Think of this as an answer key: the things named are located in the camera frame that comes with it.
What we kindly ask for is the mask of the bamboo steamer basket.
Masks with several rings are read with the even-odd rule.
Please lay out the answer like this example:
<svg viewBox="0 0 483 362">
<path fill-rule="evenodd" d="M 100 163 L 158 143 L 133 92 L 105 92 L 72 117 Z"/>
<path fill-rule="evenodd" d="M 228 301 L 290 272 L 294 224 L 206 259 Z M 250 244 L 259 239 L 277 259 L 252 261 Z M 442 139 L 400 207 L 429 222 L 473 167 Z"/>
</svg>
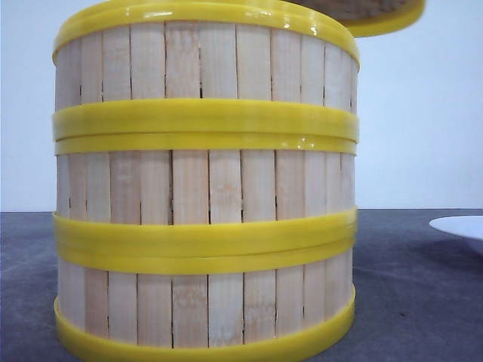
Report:
<svg viewBox="0 0 483 362">
<path fill-rule="evenodd" d="M 61 344 L 83 361 L 302 361 L 349 331 L 352 251 L 278 270 L 138 278 L 128 331 L 109 310 L 99 330 L 55 311 Z"/>
<path fill-rule="evenodd" d="M 155 150 L 59 155 L 57 252 L 94 268 L 267 268 L 352 247 L 357 212 L 323 213 L 326 152 Z"/>
</svg>

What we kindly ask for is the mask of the bamboo steamer basket single bun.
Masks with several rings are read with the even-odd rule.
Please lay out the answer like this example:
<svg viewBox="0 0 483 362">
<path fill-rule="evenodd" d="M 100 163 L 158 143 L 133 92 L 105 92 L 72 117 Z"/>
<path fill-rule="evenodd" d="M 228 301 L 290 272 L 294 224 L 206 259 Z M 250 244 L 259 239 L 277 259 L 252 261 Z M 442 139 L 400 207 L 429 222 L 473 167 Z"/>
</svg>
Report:
<svg viewBox="0 0 483 362">
<path fill-rule="evenodd" d="M 352 153 L 359 61 L 336 20 L 281 1 L 107 1 L 54 42 L 60 154 Z"/>
</svg>

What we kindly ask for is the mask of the woven bamboo steamer lid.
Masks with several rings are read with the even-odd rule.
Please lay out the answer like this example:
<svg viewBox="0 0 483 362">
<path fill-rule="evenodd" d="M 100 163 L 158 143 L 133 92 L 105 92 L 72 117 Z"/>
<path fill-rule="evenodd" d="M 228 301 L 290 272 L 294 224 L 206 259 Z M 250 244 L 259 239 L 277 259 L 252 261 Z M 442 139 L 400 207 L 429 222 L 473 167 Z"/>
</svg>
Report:
<svg viewBox="0 0 483 362">
<path fill-rule="evenodd" d="M 405 29 L 422 16 L 424 0 L 300 0 L 343 24 L 354 37 L 385 35 Z"/>
</svg>

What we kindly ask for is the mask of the white plate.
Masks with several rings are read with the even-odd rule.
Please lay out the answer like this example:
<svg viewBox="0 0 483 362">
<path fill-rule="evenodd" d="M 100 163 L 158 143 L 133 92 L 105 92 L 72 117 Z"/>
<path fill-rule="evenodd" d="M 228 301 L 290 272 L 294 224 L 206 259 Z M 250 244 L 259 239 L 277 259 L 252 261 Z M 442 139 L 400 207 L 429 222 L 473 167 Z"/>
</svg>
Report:
<svg viewBox="0 0 483 362">
<path fill-rule="evenodd" d="M 433 219 L 429 225 L 444 233 L 456 235 L 467 240 L 476 253 L 482 255 L 483 216 L 448 216 Z"/>
</svg>

